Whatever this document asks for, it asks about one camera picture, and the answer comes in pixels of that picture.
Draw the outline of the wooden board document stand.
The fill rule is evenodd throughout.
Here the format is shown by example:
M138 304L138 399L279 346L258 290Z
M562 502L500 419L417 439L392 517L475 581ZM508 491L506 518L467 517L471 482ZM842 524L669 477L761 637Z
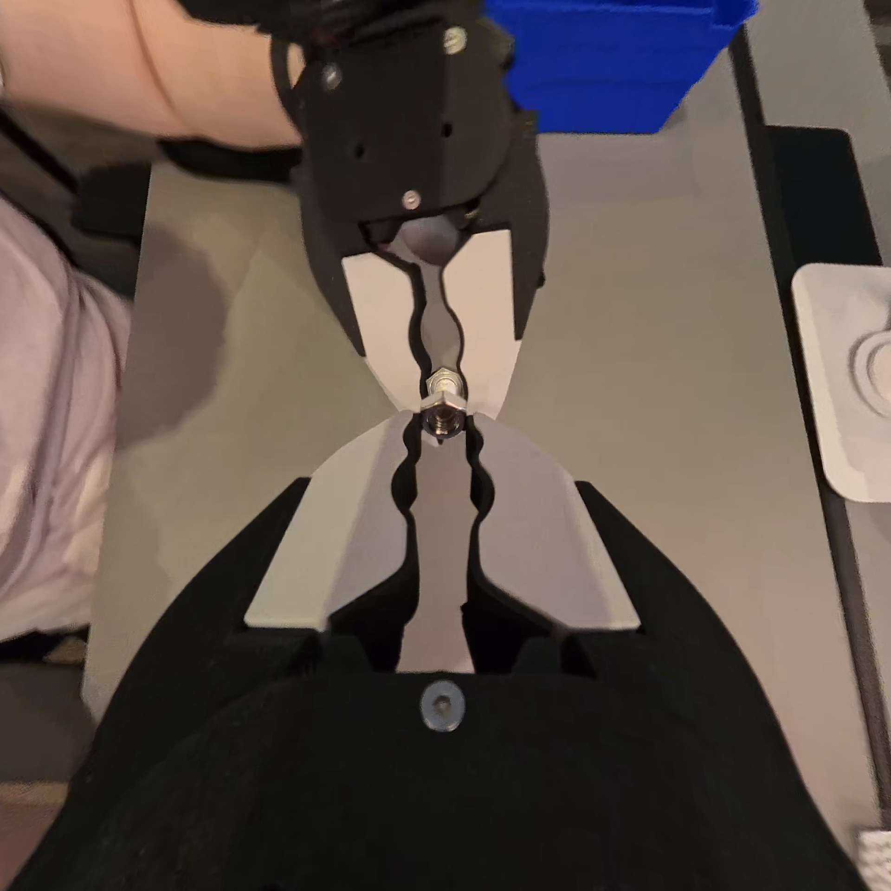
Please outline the wooden board document stand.
M844 499L890 503L890 269L808 264L792 280L825 477Z

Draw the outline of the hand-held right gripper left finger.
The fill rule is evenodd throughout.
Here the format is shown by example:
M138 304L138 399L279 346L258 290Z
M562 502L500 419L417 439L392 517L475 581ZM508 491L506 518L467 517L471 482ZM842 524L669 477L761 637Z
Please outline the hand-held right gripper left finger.
M420 599L413 517L420 421L393 415L310 478L248 607L248 627L354 637L394 672Z

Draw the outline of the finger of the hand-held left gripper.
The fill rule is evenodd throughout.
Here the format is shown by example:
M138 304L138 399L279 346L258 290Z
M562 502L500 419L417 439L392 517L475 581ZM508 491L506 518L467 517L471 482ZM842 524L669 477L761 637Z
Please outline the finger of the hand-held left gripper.
M443 270L445 303L460 330L458 370L471 414L496 419L504 406L521 340L515 333L511 236L472 235Z
M344 258L342 270L366 365L396 409L417 412L426 364L420 267L388 253L364 253Z

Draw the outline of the person's left forearm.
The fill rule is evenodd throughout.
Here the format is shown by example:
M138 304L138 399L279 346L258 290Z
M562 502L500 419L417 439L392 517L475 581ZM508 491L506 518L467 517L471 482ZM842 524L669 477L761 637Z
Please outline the person's left forearm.
M271 43L172 1L3 1L2 100L147 136L297 147Z

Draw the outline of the blue plastic bin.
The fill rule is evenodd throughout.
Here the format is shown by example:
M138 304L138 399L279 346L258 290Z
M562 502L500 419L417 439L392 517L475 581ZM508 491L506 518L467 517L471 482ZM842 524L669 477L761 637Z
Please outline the blue plastic bin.
M509 92L541 133L663 128L756 1L492 1L514 39Z

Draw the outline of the large steel bolt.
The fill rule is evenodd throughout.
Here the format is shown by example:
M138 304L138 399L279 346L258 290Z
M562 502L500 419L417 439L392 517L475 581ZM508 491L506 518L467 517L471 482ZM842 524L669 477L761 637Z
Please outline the large steel bolt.
M421 428L440 444L462 434L466 418L465 398L448 389L432 393L420 405Z

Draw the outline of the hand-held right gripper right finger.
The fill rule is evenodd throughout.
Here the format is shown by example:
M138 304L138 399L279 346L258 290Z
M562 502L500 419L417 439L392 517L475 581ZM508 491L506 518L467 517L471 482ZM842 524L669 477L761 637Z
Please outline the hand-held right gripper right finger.
M483 413L466 429L471 528L462 629L477 674L509 674L530 640L632 632L640 618L572 475Z

